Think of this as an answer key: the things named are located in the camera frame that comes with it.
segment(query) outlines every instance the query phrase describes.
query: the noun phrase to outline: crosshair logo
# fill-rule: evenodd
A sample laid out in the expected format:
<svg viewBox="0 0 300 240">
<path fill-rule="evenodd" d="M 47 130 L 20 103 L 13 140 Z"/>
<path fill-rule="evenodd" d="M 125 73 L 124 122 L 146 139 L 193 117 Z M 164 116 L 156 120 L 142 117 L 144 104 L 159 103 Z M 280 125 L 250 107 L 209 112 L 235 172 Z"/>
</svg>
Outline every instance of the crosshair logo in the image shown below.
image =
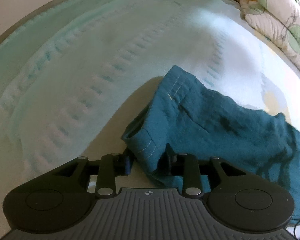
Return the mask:
<svg viewBox="0 0 300 240">
<path fill-rule="evenodd" d="M 147 192 L 145 192 L 145 194 L 146 194 L 148 197 L 150 197 L 152 194 L 154 194 L 154 192 L 148 190 Z"/>
</svg>

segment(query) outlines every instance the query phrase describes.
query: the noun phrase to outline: gray ribbed plate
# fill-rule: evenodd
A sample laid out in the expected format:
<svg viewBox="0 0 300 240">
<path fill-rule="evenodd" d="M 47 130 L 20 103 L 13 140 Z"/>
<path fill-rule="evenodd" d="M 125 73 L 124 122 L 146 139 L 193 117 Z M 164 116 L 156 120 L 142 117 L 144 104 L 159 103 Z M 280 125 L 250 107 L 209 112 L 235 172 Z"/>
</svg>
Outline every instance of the gray ribbed plate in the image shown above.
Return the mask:
<svg viewBox="0 0 300 240">
<path fill-rule="evenodd" d="M 268 234 L 246 234 L 217 222 L 200 200 L 182 197 L 176 189 L 124 188 L 111 199 L 97 201 L 77 225 L 53 234 L 31 234 L 17 229 L 3 240 L 290 240 L 280 229 Z"/>
</svg>

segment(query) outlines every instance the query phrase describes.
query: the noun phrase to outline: bed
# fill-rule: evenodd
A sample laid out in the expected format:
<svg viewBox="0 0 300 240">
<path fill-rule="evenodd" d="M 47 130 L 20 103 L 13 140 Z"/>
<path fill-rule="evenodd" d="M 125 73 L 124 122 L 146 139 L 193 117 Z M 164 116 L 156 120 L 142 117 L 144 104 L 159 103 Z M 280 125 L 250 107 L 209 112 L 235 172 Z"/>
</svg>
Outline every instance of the bed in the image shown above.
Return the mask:
<svg viewBox="0 0 300 240">
<path fill-rule="evenodd" d="M 173 65 L 300 130 L 299 70 L 232 0 L 65 0 L 9 32 L 0 42 L 0 236 L 11 189 L 80 155 L 123 152 L 125 127 Z M 116 182 L 153 187 L 137 164 Z"/>
</svg>

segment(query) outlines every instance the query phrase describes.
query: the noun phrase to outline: blue cloth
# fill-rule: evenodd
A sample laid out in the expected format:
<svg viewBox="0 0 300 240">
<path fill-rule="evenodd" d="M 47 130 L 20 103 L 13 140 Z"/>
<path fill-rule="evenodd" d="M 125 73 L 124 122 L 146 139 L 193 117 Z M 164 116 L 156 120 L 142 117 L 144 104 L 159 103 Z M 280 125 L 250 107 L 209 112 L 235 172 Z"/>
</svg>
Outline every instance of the blue cloth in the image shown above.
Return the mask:
<svg viewBox="0 0 300 240">
<path fill-rule="evenodd" d="M 122 139 L 157 184 L 182 187 L 181 177 L 157 170 L 169 143 L 177 153 L 218 156 L 279 184 L 294 198 L 293 219 L 300 218 L 300 132 L 282 113 L 243 108 L 178 66 L 166 74 Z"/>
</svg>

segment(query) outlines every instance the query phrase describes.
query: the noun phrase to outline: silver screw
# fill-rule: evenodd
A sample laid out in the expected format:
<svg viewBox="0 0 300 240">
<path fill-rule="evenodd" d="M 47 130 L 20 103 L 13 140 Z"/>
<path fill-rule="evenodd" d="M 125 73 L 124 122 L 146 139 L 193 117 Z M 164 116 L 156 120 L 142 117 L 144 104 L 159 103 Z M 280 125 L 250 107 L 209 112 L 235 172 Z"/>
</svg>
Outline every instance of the silver screw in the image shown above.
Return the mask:
<svg viewBox="0 0 300 240">
<path fill-rule="evenodd" d="M 102 188 L 98 189 L 97 192 L 101 196 L 109 196 L 113 193 L 113 190 L 109 187 L 102 187 Z"/>
<path fill-rule="evenodd" d="M 186 193 L 190 196 L 197 196 L 201 193 L 201 190 L 196 187 L 189 187 L 186 189 Z"/>
</svg>

